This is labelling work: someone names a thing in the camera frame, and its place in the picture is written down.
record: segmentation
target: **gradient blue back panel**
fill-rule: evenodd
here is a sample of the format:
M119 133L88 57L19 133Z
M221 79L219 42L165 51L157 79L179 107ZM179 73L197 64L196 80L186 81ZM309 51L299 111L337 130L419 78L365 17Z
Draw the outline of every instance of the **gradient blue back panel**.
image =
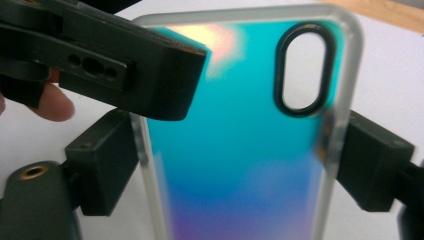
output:
M325 111L293 118L273 100L277 42L296 23L171 28L211 53L187 118L148 120L173 239L311 238L323 172L316 145Z

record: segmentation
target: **clear phone case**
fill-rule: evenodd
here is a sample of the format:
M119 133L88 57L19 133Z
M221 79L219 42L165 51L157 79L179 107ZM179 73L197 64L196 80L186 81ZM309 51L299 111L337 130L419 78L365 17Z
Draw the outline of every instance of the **clear phone case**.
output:
M156 237L321 239L362 51L355 18L319 4L135 23L209 51L187 117L143 120ZM294 108L284 95L305 93L285 89L285 67L290 44L303 34L322 39L324 60L314 101ZM299 68L308 71L308 63Z

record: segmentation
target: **hand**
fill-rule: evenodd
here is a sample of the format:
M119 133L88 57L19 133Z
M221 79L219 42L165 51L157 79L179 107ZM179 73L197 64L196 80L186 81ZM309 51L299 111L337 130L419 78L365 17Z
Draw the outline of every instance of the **hand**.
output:
M44 85L38 108L29 107L35 114L47 120L62 122L70 119L75 112L74 104L53 83L59 81L59 70L53 69L52 76ZM0 93L0 115L5 110L5 99Z

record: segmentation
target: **phone case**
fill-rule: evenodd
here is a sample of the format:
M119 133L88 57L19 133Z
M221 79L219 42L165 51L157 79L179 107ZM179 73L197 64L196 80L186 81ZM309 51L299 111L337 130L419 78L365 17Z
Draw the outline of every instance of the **phone case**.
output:
M355 18L319 4L135 23L209 51L187 117L143 120L157 239L320 239L362 50ZM284 94L304 93L285 89L287 51L306 33L323 40L322 74L314 101L294 108Z

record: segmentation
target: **clamp jaw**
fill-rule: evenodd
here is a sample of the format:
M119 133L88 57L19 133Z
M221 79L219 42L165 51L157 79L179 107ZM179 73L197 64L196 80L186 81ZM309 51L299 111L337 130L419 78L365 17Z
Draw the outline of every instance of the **clamp jaw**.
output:
M145 117L187 114L206 52L76 0L1 0L0 89L37 107L50 68L59 86Z
M36 162L11 174L0 199L0 239L82 240L78 207L86 216L110 216L147 160L133 115L112 110L66 147L63 164Z

